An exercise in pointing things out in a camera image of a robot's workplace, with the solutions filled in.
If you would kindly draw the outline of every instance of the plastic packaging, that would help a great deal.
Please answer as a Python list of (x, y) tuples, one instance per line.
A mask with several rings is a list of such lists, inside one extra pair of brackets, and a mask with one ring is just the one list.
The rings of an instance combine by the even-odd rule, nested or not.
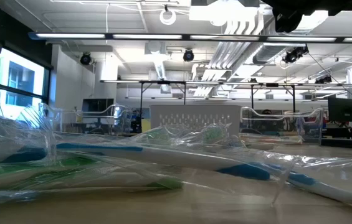
[(56, 132), (121, 136), (130, 128), (131, 109), (122, 105), (111, 105), (100, 112), (67, 111), (43, 103), (39, 107)]
[(17, 121), (0, 117), (0, 163), (55, 161), (55, 139), (50, 124), (35, 108), (26, 108)]
[(321, 144), (323, 108), (305, 113), (258, 114), (241, 108), (241, 139), (246, 145)]
[[(49, 129), (43, 125), (45, 116), (22, 119), (28, 125), (25, 130), (20, 128), (21, 131), (45, 133)], [(29, 151), (22, 161), (0, 160), (0, 203), (34, 200), (42, 194), (69, 190), (188, 187), (256, 196), (269, 204), (277, 197), (295, 163), (290, 156), (246, 149), (235, 136), (227, 135), (225, 126), (215, 124), (200, 130), (163, 126), (124, 139), (50, 133), (55, 138), (51, 142), (56, 149), (53, 164), (47, 164), (47, 158), (35, 160), (37, 151)], [(20, 148), (28, 143), (25, 139), (17, 138), (22, 143)], [(274, 164), (281, 169), (269, 169), (263, 164)]]
[[(229, 136), (227, 126), (221, 124), (192, 130), (162, 126), (120, 139), (54, 133), (39, 113), (28, 108), (12, 123), (0, 117), (0, 203), (34, 200), (52, 192), (189, 188), (199, 193), (205, 188), (270, 204), (289, 182), (352, 204), (352, 159), (250, 149), (237, 136)], [(49, 141), (41, 144), (41, 139)], [(3, 161), (13, 157), (11, 153), (19, 155), (11, 146), (14, 142), (30, 150), (21, 161)], [(51, 153), (41, 157), (41, 150)]]

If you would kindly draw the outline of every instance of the wooden table surface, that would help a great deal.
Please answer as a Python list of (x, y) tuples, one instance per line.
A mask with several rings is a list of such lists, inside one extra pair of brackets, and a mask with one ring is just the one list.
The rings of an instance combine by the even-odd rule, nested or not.
[[(352, 151), (320, 149), (282, 147), (274, 151), (352, 157)], [(234, 177), (220, 175), (197, 172), (189, 180), (223, 186), (229, 192), (239, 187), (246, 194), (223, 194), (193, 185), (185, 185), (180, 190), (59, 194), (31, 202), (2, 204), (0, 223), (352, 224), (352, 206), (291, 185), (286, 185), (276, 202), (270, 204), (273, 186), (256, 182), (241, 184)]]

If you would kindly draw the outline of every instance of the clear plastic bin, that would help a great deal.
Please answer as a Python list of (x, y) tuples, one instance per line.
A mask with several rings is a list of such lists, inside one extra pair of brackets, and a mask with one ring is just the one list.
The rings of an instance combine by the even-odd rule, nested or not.
[(111, 105), (101, 112), (66, 111), (41, 103), (39, 109), (61, 133), (108, 134), (122, 136), (130, 132), (131, 109)]
[(323, 108), (283, 115), (241, 108), (240, 137), (246, 144), (321, 144)]

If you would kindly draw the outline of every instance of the computer monitor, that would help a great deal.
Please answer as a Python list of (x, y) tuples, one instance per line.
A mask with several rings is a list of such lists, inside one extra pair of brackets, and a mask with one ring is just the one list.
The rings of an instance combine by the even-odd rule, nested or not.
[(112, 104), (113, 99), (83, 99), (82, 111), (101, 112), (105, 111)]
[(352, 122), (352, 100), (328, 98), (330, 121)]

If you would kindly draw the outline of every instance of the window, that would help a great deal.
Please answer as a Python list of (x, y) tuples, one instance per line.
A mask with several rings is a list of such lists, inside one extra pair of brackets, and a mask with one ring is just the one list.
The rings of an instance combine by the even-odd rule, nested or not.
[(29, 105), (47, 101), (47, 70), (9, 50), (0, 53), (0, 116), (17, 119)]
[(42, 100), (39, 98), (0, 90), (0, 116), (17, 119), (22, 110), (29, 105), (38, 106)]
[(36, 95), (43, 94), (44, 67), (2, 49), (0, 53), (0, 84)]
[(1, 49), (0, 116), (17, 119), (29, 105), (48, 103), (49, 70)]

